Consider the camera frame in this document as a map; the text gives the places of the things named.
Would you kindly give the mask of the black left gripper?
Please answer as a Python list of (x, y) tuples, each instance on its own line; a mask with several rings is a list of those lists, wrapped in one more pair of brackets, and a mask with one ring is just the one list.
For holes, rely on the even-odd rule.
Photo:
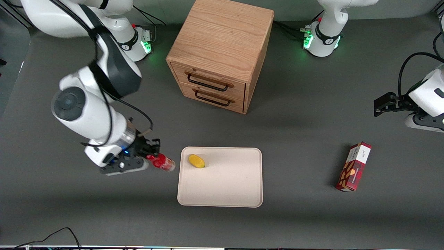
[(400, 95), (394, 92), (387, 92), (376, 99), (373, 104), (373, 116), (378, 117), (386, 112), (418, 112), (419, 106), (409, 97), (409, 95)]

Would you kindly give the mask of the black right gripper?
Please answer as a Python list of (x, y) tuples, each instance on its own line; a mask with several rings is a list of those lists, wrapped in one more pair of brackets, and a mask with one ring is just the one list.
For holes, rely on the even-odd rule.
[(147, 140), (145, 137), (136, 137), (135, 141), (130, 144), (130, 157), (142, 158), (158, 157), (160, 153), (160, 139), (155, 138)]

